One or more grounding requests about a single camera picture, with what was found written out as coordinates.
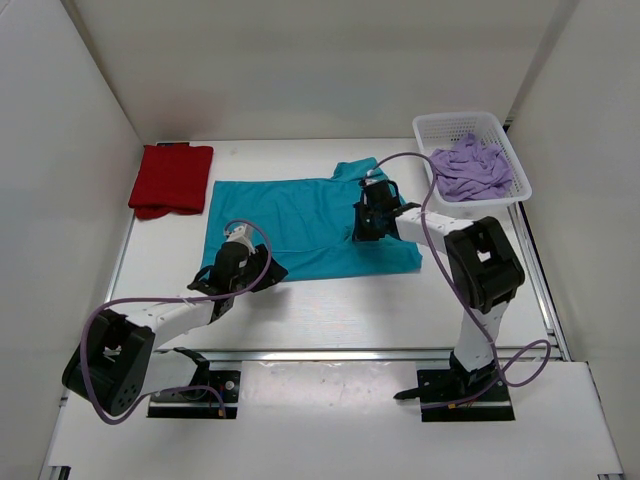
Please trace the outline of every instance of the black mounting plate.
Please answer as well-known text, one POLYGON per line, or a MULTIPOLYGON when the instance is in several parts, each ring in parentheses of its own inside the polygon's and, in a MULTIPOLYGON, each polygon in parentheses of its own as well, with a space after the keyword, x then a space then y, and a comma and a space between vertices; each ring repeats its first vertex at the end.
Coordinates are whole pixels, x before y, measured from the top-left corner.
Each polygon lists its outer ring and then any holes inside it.
MULTIPOLYGON (((418 385, 437 384, 447 375, 447 369, 418 370, 418 385)), ((502 382, 496 383, 472 404, 455 408, 425 408, 429 403, 456 400, 447 392, 438 391, 420 397, 423 422, 501 422, 515 420, 509 389, 502 382)))

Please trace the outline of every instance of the white wall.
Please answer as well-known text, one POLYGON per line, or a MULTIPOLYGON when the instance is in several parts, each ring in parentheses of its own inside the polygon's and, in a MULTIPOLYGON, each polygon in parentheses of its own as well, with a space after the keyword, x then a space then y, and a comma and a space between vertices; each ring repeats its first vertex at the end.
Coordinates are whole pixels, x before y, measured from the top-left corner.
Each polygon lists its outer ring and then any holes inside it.
POLYGON ((509 136, 571 352, 640 478, 640 3, 581 0, 509 136))
POLYGON ((142 149, 55 0, 0 1, 0 478, 37 478, 142 149))
POLYGON ((504 120, 558 1, 66 3, 151 143, 408 137, 416 115, 453 110, 504 120))

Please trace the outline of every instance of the purple cloth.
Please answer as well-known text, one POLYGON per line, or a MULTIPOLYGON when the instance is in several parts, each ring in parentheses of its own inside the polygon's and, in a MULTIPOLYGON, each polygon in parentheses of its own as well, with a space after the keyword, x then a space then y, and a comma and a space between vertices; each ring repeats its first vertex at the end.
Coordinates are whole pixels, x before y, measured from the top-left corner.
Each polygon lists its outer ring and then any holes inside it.
POLYGON ((473 133, 462 137, 452 150, 438 149, 430 158, 438 171, 438 191, 450 202, 502 198, 513 182, 500 147, 484 147, 473 133))

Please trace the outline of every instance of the metal frame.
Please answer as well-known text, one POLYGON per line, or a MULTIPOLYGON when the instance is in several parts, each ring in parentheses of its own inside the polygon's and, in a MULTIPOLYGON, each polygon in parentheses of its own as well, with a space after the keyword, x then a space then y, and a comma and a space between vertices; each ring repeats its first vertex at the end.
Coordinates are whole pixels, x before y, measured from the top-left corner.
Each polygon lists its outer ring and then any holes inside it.
POLYGON ((551 299, 551 293, 549 292, 542 266, 538 261, 535 243, 529 233, 523 208, 524 207, 521 203, 511 205, 508 208, 511 223, 513 223, 516 238, 518 239, 522 254, 524 255, 525 268, 527 269, 527 274, 531 280, 533 291, 538 299, 538 306, 540 307, 544 323, 548 330, 553 331, 558 349, 562 354, 562 359, 570 362, 571 354, 569 353, 569 347, 564 333, 562 332, 560 320, 558 319, 558 314, 553 304, 553 300, 551 299))

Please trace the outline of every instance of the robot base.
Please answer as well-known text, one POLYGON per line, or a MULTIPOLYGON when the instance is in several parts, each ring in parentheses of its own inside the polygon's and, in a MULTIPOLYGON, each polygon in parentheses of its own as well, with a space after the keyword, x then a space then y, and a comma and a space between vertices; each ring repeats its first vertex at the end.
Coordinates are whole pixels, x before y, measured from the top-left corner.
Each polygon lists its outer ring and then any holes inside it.
MULTIPOLYGON (((449 370, 418 370, 418 385, 437 385, 446 381, 449 370)), ((425 408, 430 403, 440 403, 460 398, 453 389, 439 389, 420 396, 423 422, 496 422, 515 420, 509 389, 502 382, 496 383, 475 402, 455 408, 425 408)))
MULTIPOLYGON (((208 384, 218 390, 225 403, 227 420, 238 415, 240 394, 239 370, 209 370, 208 384)), ((152 395, 147 411, 149 418, 222 419, 222 411, 213 395, 204 390, 152 395)))

